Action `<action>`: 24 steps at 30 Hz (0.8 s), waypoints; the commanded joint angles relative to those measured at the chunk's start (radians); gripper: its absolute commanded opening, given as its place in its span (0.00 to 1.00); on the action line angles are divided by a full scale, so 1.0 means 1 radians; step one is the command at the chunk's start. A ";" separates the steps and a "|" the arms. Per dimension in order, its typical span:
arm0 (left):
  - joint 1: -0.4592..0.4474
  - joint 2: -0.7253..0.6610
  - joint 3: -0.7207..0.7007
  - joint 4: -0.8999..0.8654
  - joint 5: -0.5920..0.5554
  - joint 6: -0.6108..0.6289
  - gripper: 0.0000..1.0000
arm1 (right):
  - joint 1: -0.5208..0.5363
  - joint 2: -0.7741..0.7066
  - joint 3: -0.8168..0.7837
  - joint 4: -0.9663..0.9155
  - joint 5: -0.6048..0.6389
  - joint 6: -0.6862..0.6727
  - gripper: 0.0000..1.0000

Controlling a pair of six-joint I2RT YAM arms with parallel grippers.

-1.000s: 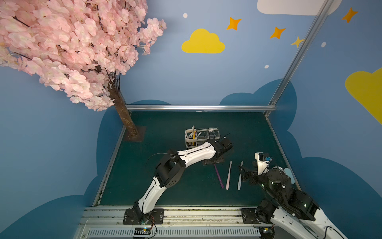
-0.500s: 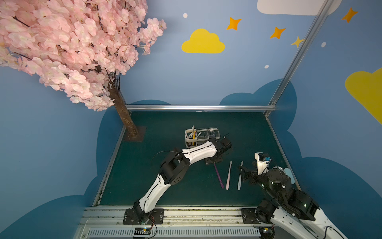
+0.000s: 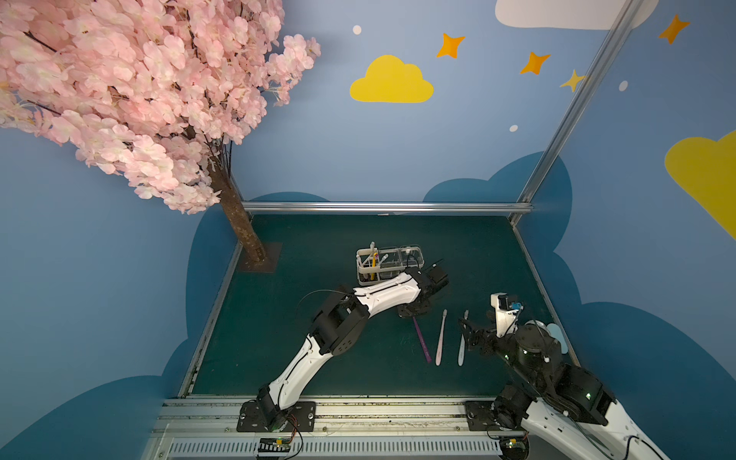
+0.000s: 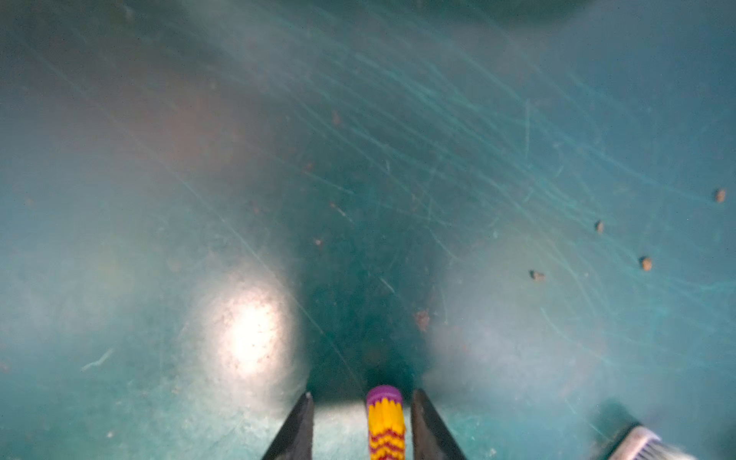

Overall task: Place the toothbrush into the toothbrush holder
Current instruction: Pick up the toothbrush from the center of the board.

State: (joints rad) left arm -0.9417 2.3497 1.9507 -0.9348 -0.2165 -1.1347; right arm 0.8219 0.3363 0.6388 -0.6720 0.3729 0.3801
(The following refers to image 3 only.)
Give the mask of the purple toothbrush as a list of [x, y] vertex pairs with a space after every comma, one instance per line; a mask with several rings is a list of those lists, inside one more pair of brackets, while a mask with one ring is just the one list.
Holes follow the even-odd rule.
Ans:
[[415, 328], [417, 337], [419, 339], [419, 342], [420, 342], [420, 345], [421, 345], [421, 348], [422, 348], [422, 351], [423, 351], [423, 354], [424, 354], [424, 357], [425, 357], [425, 361], [427, 363], [431, 363], [432, 362], [432, 358], [431, 358], [431, 356], [429, 354], [429, 348], [427, 348], [427, 343], [425, 341], [425, 338], [424, 338], [424, 335], [422, 333], [422, 330], [421, 330], [421, 327], [419, 325], [419, 322], [417, 320], [417, 317], [416, 316], [413, 316], [412, 317], [412, 321], [413, 321], [413, 325], [414, 325], [414, 328]]

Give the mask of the yellow toothbrush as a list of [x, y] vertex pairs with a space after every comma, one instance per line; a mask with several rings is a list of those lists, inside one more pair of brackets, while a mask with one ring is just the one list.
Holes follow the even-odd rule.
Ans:
[[371, 272], [371, 280], [372, 281], [378, 281], [380, 278], [378, 274], [378, 270], [380, 269], [380, 255], [379, 251], [375, 251], [373, 259], [372, 259], [372, 272]]

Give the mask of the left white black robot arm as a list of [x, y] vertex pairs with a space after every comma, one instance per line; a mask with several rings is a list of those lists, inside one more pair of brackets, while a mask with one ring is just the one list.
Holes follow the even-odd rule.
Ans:
[[274, 381], [262, 386], [256, 397], [264, 427], [281, 429], [291, 408], [324, 364], [346, 353], [358, 342], [368, 321], [396, 309], [401, 318], [426, 314], [431, 297], [448, 285], [444, 268], [410, 266], [387, 281], [350, 291], [333, 291], [312, 319], [295, 357]]

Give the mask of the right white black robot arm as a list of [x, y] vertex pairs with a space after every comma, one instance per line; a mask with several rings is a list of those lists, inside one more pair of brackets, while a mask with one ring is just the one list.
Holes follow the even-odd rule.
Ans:
[[491, 401], [467, 401], [472, 431], [500, 435], [502, 458], [525, 459], [537, 436], [571, 459], [664, 459], [666, 453], [634, 422], [596, 375], [563, 359], [562, 345], [536, 321], [498, 335], [459, 321], [469, 349], [497, 356], [514, 379]]

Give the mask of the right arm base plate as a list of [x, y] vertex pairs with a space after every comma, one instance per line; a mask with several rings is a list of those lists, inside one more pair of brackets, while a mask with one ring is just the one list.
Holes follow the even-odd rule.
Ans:
[[464, 407], [469, 431], [504, 431], [519, 427], [517, 415], [504, 401], [467, 401]]

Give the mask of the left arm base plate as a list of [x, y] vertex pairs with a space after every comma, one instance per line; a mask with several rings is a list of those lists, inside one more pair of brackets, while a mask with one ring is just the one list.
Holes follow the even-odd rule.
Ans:
[[300, 432], [313, 432], [315, 411], [315, 402], [298, 402], [287, 410], [278, 410], [264, 402], [250, 400], [241, 406], [236, 431], [265, 433], [297, 429]]

